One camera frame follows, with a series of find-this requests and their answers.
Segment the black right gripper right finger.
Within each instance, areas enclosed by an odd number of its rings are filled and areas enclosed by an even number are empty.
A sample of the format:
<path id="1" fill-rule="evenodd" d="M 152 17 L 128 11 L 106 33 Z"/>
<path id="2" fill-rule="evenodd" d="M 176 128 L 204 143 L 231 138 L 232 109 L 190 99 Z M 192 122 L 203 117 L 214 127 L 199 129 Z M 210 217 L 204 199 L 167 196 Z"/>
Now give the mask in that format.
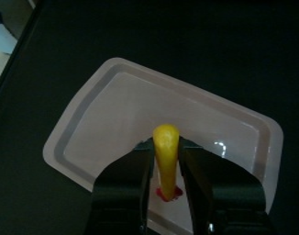
<path id="1" fill-rule="evenodd" d="M 179 141 L 194 235 L 276 235 L 258 178 L 192 140 Z"/>

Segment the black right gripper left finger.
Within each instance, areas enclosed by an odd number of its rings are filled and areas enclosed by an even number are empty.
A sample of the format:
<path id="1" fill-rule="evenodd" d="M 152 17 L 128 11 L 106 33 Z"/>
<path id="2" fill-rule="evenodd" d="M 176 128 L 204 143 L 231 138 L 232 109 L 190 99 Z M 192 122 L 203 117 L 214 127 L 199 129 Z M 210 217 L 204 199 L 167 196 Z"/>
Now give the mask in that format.
<path id="1" fill-rule="evenodd" d="M 94 184 L 83 235 L 147 234 L 154 165 L 154 141 L 148 139 L 104 168 Z"/>

